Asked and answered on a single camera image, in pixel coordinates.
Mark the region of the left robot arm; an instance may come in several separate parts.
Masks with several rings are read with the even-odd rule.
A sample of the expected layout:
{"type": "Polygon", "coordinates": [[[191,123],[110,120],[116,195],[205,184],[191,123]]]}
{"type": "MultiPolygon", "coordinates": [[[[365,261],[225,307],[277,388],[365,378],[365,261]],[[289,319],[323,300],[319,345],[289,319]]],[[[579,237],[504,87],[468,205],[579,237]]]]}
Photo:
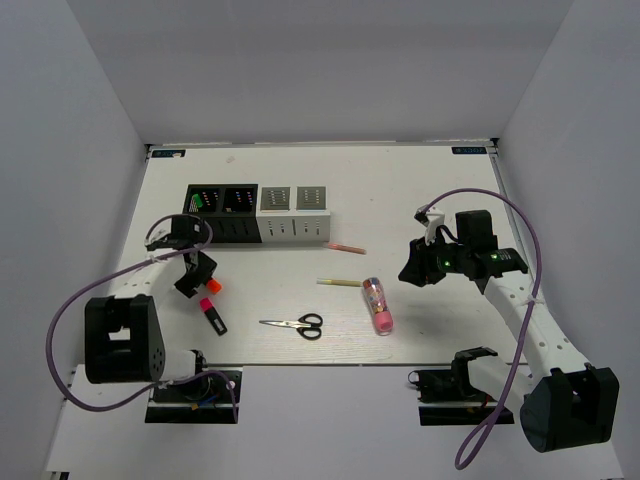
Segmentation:
{"type": "Polygon", "coordinates": [[[165,346],[158,309],[171,292],[190,299],[212,279],[217,263],[202,248],[213,230],[194,215],[177,215],[169,233],[146,240],[149,263],[107,297],[85,306],[85,368],[93,384],[169,382],[188,398],[211,387],[196,350],[165,346]]]}

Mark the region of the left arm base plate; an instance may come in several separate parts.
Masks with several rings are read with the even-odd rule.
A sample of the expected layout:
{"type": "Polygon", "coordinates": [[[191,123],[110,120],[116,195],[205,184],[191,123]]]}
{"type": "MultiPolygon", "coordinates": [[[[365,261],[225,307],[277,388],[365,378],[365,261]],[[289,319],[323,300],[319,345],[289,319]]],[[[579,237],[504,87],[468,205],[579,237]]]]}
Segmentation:
{"type": "Polygon", "coordinates": [[[147,424],[236,424],[239,413],[242,369],[223,370],[227,382],[212,375],[186,385],[154,389],[146,407],[147,424]]]}

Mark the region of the green cap black highlighter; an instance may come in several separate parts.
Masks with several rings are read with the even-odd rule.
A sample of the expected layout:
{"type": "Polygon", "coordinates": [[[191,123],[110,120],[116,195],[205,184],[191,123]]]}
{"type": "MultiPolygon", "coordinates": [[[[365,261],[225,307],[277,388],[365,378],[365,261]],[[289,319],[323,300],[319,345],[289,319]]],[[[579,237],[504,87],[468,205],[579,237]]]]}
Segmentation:
{"type": "Polygon", "coordinates": [[[198,194],[194,194],[191,197],[191,201],[190,201],[190,204],[189,204],[189,211],[190,212],[198,212],[201,209],[202,206],[203,206],[203,202],[202,202],[201,197],[198,194]]]}

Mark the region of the orange cap black highlighter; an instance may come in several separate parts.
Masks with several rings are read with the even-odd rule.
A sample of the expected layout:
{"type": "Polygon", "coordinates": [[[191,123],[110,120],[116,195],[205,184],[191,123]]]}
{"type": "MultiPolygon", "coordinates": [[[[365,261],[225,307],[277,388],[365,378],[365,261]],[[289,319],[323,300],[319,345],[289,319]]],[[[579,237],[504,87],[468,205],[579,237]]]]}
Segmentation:
{"type": "Polygon", "coordinates": [[[222,285],[214,278],[211,278],[206,283],[206,288],[212,293],[217,294],[221,291],[222,285]]]}

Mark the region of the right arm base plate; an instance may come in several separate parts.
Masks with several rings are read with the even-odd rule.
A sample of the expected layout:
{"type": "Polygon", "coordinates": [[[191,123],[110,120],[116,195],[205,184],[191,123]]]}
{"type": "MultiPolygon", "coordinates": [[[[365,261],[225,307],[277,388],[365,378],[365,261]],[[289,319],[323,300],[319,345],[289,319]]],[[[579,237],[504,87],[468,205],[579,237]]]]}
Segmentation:
{"type": "Polygon", "coordinates": [[[413,370],[407,381],[418,393],[421,426],[476,426],[497,405],[491,396],[478,390],[463,395],[449,369],[413,370]]]}

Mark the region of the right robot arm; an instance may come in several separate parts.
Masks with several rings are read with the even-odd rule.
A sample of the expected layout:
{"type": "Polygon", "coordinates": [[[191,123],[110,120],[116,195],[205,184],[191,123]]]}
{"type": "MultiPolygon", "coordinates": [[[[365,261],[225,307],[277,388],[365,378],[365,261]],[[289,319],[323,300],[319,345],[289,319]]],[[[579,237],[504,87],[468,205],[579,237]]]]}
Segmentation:
{"type": "Polygon", "coordinates": [[[617,377],[608,367],[594,367],[533,298],[526,263],[516,250],[499,248],[490,213],[457,213],[455,238],[444,236],[441,211],[431,208],[415,218],[426,232],[411,241],[399,280],[424,287],[448,274],[467,277],[524,343],[521,355],[530,372],[515,376],[505,407],[529,444],[545,453],[609,441],[617,377]]]}

